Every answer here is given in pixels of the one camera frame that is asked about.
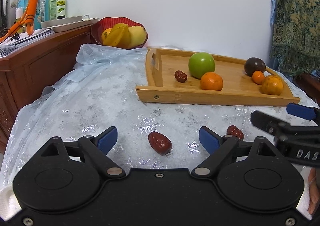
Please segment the person's right hand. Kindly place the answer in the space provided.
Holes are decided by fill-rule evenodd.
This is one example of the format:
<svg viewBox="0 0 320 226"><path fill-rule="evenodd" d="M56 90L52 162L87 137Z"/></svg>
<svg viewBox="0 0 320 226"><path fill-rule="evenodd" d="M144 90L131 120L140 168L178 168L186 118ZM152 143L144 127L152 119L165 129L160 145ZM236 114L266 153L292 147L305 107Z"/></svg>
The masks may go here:
<svg viewBox="0 0 320 226"><path fill-rule="evenodd" d="M315 168L310 170L308 176L310 204L308 212L313 215L319 205L319 188L317 186L317 172Z"/></svg>

